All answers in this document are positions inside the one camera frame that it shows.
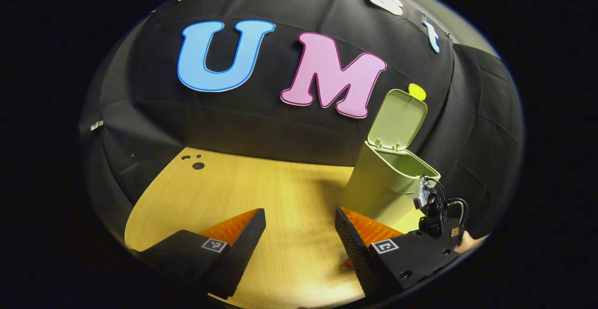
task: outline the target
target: letter m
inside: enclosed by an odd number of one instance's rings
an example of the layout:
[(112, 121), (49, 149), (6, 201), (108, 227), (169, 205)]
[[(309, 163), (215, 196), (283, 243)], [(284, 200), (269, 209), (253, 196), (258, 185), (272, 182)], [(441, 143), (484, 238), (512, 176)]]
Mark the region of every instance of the letter m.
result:
[(386, 62), (363, 53), (343, 70), (334, 39), (305, 32), (299, 35), (299, 41), (303, 44), (303, 55), (291, 88), (280, 93), (282, 101), (292, 105), (312, 104), (309, 90), (315, 77), (322, 108), (327, 108), (349, 88), (344, 99), (336, 104), (337, 111), (358, 119), (367, 116), (370, 94), (378, 75), (386, 70)]

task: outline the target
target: open lid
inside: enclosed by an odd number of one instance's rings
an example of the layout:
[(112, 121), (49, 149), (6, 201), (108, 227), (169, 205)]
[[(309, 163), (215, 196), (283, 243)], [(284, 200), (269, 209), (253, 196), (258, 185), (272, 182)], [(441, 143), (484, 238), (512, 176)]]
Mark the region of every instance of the open lid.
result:
[(386, 94), (368, 134), (368, 143), (402, 151), (412, 142), (426, 118), (427, 105), (400, 89)]

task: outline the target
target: wooden table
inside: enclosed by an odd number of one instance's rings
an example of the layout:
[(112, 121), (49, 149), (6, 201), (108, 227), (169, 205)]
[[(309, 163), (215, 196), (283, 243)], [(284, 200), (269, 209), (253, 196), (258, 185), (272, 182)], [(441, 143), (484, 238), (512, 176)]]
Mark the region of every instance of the wooden table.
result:
[[(205, 168), (194, 169), (197, 162)], [(337, 200), (352, 169), (185, 148), (133, 208), (125, 242), (145, 250), (178, 230), (200, 232), (261, 207), (265, 231), (235, 295), (225, 302), (246, 309), (296, 309), (359, 300), (363, 291), (355, 272), (344, 266), (347, 254), (335, 230)], [(413, 208), (393, 227), (414, 230), (420, 216)]]

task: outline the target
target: screw hole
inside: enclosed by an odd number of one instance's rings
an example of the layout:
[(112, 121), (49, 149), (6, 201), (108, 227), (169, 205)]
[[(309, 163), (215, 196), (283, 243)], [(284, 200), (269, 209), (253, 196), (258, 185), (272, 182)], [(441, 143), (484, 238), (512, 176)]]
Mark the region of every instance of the screw hole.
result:
[(406, 279), (406, 278), (410, 277), (411, 275), (412, 275), (411, 271), (404, 271), (403, 273), (399, 274), (399, 277), (401, 279)]

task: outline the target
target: letter u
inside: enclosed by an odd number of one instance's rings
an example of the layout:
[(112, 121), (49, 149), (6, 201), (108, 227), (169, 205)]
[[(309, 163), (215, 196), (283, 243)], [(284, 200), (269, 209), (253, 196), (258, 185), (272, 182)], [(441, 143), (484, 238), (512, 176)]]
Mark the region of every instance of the letter u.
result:
[(203, 22), (187, 26), (178, 62), (178, 76), (187, 87), (200, 92), (224, 92), (243, 85), (251, 76), (263, 36), (276, 27), (263, 20), (243, 20), (235, 29), (241, 32), (233, 65), (224, 72), (206, 67), (207, 49), (214, 34), (224, 27), (221, 22)]

